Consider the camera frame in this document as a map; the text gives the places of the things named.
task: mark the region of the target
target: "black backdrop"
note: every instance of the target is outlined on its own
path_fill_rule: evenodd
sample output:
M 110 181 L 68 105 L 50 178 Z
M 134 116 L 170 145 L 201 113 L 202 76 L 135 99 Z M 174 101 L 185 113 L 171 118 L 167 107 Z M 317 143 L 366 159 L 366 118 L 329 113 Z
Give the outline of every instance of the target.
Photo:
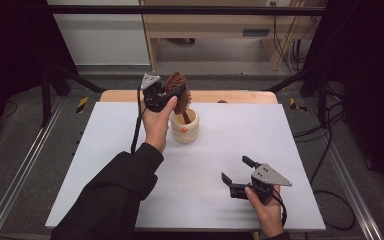
M 349 8 L 349 2 L 331 0 L 328 5 Z M 313 63 L 342 20 L 322 19 L 306 64 Z M 344 84 L 347 119 L 369 162 L 384 173 L 384 0 L 360 1 L 336 39 L 324 70 L 329 81 Z
M 25 2 L 47 4 L 46 0 Z M 0 0 L 0 117 L 10 96 L 40 85 L 40 74 L 50 62 L 77 73 L 53 15 L 27 14 L 20 10 L 22 4 Z M 20 26 L 19 14 L 26 17 L 29 26 Z M 34 41 L 41 41 L 46 48 L 38 51 Z

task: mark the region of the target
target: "hand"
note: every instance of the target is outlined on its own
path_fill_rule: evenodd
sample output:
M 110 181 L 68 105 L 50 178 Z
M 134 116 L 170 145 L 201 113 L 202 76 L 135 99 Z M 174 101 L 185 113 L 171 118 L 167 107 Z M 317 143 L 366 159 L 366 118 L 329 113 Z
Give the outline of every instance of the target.
M 167 105 L 161 112 L 152 112 L 146 109 L 142 115 L 146 132 L 145 142 L 158 149 L 161 153 L 163 153 L 167 143 L 168 119 L 176 104 L 177 97 L 174 96 L 167 102 Z
M 274 185 L 274 189 L 280 194 L 279 185 Z M 255 194 L 249 187 L 245 188 L 245 192 L 249 202 L 257 213 L 260 229 L 265 237 L 269 238 L 281 234 L 283 232 L 283 227 L 282 218 L 280 216 L 281 206 L 279 202 L 277 202 L 274 198 L 270 198 L 268 204 L 263 205 L 257 194 Z

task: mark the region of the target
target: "person's arm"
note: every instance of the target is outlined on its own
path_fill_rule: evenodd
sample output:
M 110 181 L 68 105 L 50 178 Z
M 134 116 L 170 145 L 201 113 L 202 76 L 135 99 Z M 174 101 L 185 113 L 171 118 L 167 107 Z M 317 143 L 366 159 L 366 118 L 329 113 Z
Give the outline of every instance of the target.
M 279 185 L 275 185 L 274 189 L 280 194 Z M 257 214 L 261 233 L 264 235 L 265 239 L 290 240 L 291 237 L 289 236 L 289 233 L 283 231 L 280 204 L 274 198 L 271 198 L 267 205 L 263 205 L 257 194 L 250 188 L 246 187 L 245 192 Z
M 157 182 L 155 171 L 163 161 L 168 118 L 176 103 L 177 98 L 173 97 L 161 112 L 144 112 L 145 143 L 134 155 L 118 154 L 84 187 L 70 211 L 53 229 L 51 239 L 132 237 L 140 201 Z

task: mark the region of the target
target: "black pole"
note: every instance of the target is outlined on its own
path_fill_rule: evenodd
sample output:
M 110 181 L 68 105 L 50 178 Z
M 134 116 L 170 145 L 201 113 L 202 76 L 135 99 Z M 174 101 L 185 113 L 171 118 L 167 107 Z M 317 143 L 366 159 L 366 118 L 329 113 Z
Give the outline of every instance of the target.
M 313 74 L 314 66 L 308 66 L 307 68 L 303 69 L 300 72 L 297 72 L 296 74 L 290 76 L 288 79 L 276 84 L 275 86 L 269 88 L 269 89 L 263 89 L 261 91 L 269 91 L 273 93 L 277 93 L 278 91 L 284 89 L 285 87 L 291 85 L 292 83 L 303 80 L 310 76 L 310 74 Z
M 75 73 L 73 73 L 73 72 L 70 72 L 70 71 L 68 71 L 67 69 L 65 69 L 65 68 L 63 68 L 63 67 L 61 67 L 61 66 L 56 65 L 56 66 L 54 66 L 54 69 L 55 69 L 55 71 L 57 71 L 59 74 L 65 76 L 65 77 L 67 77 L 67 78 L 71 78 L 72 80 L 74 80 L 74 81 L 80 83 L 81 85 L 87 87 L 88 89 L 90 89 L 90 90 L 92 90 L 92 91 L 94 91 L 94 92 L 102 93 L 102 92 L 104 92 L 105 90 L 107 90 L 107 89 L 103 89 L 103 88 L 101 88 L 101 87 L 96 86 L 95 84 L 93 84 L 93 83 L 91 83 L 91 82 L 89 82 L 89 81 L 83 79 L 83 78 L 80 77 L 79 75 L 77 75 L 77 74 L 75 74 Z
M 228 7 L 228 6 L 84 6 L 25 5 L 26 11 L 53 14 L 180 14 L 180 15 L 276 15 L 327 16 L 343 13 L 324 7 Z

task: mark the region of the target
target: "brush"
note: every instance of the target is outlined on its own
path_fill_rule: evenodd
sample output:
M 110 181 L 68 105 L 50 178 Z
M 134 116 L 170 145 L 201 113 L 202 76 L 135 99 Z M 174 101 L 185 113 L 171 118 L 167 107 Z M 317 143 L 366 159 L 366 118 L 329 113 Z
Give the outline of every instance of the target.
M 186 84 L 186 78 L 183 74 L 180 74 L 178 72 L 173 73 L 166 81 L 164 85 L 164 90 L 166 94 L 169 94 L 170 92 L 173 92 L 179 88 L 181 88 L 183 85 L 186 86 L 185 91 L 183 91 L 180 96 L 178 96 L 177 99 L 177 105 L 174 108 L 175 114 L 182 114 L 183 119 L 185 120 L 185 124 L 191 123 L 191 120 L 189 119 L 188 114 L 186 113 L 186 109 L 188 108 L 189 104 L 191 103 L 192 97 L 191 92 L 188 88 L 188 85 Z

